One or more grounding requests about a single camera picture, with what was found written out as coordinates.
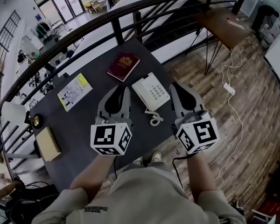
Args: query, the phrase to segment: white lamp shade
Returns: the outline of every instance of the white lamp shade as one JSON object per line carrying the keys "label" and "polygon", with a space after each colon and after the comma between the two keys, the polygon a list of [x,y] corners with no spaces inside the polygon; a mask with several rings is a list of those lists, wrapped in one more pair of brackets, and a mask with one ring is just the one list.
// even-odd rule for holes
{"label": "white lamp shade", "polygon": [[14,125],[22,125],[26,119],[26,108],[20,104],[4,102],[1,110],[2,117]]}

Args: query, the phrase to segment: paper booklet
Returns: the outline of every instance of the paper booklet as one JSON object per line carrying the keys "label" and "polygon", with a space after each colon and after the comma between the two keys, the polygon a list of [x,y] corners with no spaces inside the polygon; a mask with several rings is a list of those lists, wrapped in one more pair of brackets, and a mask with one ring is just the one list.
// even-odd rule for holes
{"label": "paper booklet", "polygon": [[58,93],[58,98],[67,112],[91,90],[92,86],[80,73]]}

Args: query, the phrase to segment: power strip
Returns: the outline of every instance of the power strip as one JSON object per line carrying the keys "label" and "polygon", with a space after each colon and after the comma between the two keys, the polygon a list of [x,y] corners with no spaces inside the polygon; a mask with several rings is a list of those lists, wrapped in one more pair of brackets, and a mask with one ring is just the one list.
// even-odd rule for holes
{"label": "power strip", "polygon": [[235,90],[225,82],[225,84],[223,85],[224,89],[226,89],[231,95],[235,94]]}

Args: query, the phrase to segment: red passport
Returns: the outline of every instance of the red passport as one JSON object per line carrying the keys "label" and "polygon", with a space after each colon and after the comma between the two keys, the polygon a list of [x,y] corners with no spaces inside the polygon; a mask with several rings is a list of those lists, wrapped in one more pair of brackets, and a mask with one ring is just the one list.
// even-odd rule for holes
{"label": "red passport", "polygon": [[139,62],[139,57],[132,53],[123,51],[112,62],[111,66],[107,70],[107,73],[124,82]]}

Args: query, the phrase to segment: lamp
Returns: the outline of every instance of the lamp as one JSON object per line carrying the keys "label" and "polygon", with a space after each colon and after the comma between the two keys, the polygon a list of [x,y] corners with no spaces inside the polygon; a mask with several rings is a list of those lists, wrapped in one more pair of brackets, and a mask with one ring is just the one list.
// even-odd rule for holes
{"label": "lamp", "polygon": [[30,112],[25,106],[10,102],[4,102],[1,110],[2,117],[9,122],[20,126],[22,123],[32,124],[34,128],[40,128],[43,123],[42,115],[36,114],[30,118]]}

